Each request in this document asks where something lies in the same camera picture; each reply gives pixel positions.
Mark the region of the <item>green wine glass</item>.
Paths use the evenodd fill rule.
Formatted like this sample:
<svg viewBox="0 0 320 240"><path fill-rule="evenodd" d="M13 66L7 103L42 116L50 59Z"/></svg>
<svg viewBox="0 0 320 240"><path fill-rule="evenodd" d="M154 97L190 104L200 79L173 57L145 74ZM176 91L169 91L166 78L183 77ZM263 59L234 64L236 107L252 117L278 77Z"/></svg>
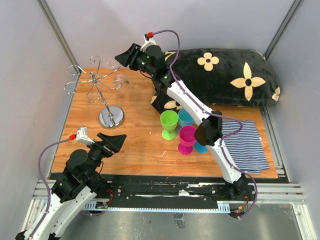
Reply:
<svg viewBox="0 0 320 240"><path fill-rule="evenodd" d="M178 121L179 121L179 116L173 110L166 110L161 113L160 122L163 128L161 135L165 140L170 141L175 138L176 136L175 129L178 125Z"/></svg>

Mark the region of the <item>pink wine glass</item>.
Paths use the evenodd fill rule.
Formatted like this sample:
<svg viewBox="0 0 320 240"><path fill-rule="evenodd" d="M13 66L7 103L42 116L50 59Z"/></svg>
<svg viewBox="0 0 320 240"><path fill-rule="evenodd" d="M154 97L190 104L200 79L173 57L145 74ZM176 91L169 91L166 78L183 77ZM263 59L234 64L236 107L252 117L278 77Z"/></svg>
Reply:
<svg viewBox="0 0 320 240"><path fill-rule="evenodd" d="M190 155L193 151L193 146L196 142L196 138L194 136L196 128L187 125L183 126L179 131L179 145L178 151L182 155Z"/></svg>

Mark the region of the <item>light blue wine glass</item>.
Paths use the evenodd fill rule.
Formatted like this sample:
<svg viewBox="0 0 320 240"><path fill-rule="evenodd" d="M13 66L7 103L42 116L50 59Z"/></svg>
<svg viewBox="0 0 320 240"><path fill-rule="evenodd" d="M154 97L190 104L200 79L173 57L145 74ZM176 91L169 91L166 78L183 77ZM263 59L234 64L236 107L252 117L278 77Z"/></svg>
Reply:
<svg viewBox="0 0 320 240"><path fill-rule="evenodd" d="M178 112L178 123L180 127L192 126L195 121L193 117L184 109L180 109Z"/></svg>

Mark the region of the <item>dark blue wine glass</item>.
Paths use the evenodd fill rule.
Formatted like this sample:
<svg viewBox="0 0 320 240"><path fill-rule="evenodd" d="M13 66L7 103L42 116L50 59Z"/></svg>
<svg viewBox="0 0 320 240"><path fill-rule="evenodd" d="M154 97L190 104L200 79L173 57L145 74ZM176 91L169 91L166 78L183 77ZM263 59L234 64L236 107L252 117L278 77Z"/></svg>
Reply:
<svg viewBox="0 0 320 240"><path fill-rule="evenodd" d="M205 146L201 145L198 141L195 142L193 147L195 151L200 154L204 154L208 151L208 149Z"/></svg>

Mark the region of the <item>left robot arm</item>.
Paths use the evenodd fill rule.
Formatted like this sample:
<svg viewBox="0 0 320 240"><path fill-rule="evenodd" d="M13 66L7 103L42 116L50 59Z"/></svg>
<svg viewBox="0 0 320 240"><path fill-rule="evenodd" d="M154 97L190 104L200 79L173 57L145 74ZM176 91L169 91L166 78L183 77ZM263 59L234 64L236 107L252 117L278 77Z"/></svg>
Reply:
<svg viewBox="0 0 320 240"><path fill-rule="evenodd" d="M87 128L80 127L68 139L85 144L89 151L73 151L52 187L43 177L47 190L47 203L33 225L16 235L17 240L58 240L67 226L94 198L105 194L112 200L115 196L111 185L96 170L103 158L110 158L120 152L127 135L97 134L99 141L88 137Z"/></svg>

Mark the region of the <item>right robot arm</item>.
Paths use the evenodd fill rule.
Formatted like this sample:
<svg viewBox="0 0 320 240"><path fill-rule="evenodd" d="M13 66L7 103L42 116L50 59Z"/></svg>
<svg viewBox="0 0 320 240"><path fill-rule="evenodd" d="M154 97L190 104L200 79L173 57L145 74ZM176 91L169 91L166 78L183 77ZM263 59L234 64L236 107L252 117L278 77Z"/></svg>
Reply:
<svg viewBox="0 0 320 240"><path fill-rule="evenodd" d="M227 196L232 200L240 199L248 186L248 174L238 169L227 149L222 135L222 113L207 107L176 77L158 45L140 47L134 43L127 51L115 56L115 60L133 71L150 75L156 89L177 101L192 116L197 124L195 139L218 163Z"/></svg>

